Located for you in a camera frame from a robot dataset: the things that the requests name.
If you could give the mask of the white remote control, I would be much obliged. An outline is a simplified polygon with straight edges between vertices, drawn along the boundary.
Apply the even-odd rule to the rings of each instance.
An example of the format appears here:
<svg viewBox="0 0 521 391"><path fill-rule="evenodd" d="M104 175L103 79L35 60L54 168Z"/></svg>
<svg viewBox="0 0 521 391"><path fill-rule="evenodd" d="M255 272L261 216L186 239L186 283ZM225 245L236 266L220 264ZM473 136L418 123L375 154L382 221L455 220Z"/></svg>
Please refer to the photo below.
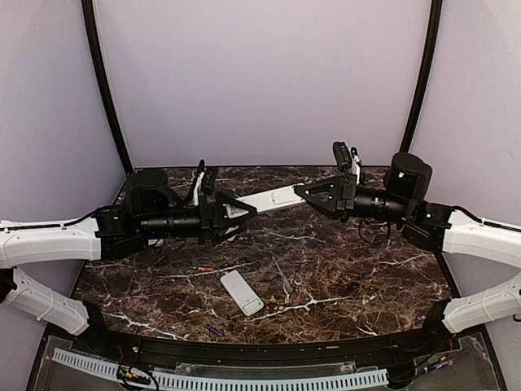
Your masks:
<svg viewBox="0 0 521 391"><path fill-rule="evenodd" d="M220 281L245 316L252 316L264 308L264 302L237 270L223 275Z"/></svg>
<svg viewBox="0 0 521 391"><path fill-rule="evenodd" d="M257 215L306 204L293 190L295 185L279 187L269 191L235 198L257 209Z"/></svg>

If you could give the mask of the purple battery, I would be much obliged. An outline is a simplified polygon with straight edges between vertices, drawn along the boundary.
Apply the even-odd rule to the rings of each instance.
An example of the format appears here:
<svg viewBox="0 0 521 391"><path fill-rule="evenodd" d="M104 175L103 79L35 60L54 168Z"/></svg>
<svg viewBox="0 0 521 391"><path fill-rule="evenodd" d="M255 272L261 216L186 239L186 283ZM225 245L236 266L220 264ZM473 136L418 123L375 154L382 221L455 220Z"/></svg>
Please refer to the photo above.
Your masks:
<svg viewBox="0 0 521 391"><path fill-rule="evenodd" d="M212 327L212 326L208 326L208 330L210 332L214 333L217 336L222 336L222 333L219 330L217 330L216 328Z"/></svg>

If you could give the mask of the clear handled screwdriver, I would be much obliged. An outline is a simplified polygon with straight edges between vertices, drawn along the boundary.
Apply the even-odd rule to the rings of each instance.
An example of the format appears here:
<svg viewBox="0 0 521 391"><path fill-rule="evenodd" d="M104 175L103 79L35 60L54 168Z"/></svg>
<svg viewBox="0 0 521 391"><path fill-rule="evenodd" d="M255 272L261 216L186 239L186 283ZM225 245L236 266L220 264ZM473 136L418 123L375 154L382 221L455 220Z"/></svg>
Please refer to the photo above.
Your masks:
<svg viewBox="0 0 521 391"><path fill-rule="evenodd" d="M282 272L282 269L280 268L280 265L278 264L278 262L276 261L276 259L273 257L273 261L274 261L274 264L278 270L278 274L279 276L281 277L282 279L282 287L283 287L283 291L290 295L292 293L292 286L288 280L288 278L285 276L285 274Z"/></svg>

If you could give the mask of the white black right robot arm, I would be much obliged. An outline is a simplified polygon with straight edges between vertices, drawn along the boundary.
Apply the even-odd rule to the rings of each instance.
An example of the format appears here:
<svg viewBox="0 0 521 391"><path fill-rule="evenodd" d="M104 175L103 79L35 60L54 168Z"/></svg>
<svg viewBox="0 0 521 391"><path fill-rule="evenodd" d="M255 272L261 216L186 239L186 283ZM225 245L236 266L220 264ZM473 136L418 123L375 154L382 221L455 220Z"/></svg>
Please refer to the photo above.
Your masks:
<svg viewBox="0 0 521 391"><path fill-rule="evenodd" d="M396 225L417 248L433 253L463 254L520 267L520 228L477 217L460 206L425 201L432 168L415 155L399 152L383 180L383 188L357 183L349 173L353 160L335 152L340 176L308 185L294 192L329 219L373 219ZM520 315L520 277L467 297L436 302L416 334L415 345L431 354L457 334L480 324Z"/></svg>

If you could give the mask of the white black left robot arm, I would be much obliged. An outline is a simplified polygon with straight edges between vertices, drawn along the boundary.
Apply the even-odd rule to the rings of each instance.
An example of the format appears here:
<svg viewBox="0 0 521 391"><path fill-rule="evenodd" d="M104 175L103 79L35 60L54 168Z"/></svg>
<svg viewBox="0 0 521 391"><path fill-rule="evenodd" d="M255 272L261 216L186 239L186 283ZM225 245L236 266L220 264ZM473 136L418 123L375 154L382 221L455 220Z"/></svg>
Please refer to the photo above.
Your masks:
<svg viewBox="0 0 521 391"><path fill-rule="evenodd" d="M62 328L97 355L115 348L97 306L65 297L28 276L24 264L58 260L119 260L150 242L196 238L213 244L241 231L257 215L254 206L222 192L212 193L217 171L200 169L192 193L180 197L162 169L144 169L127 177L119 204L96 209L72 221L1 225L1 303Z"/></svg>

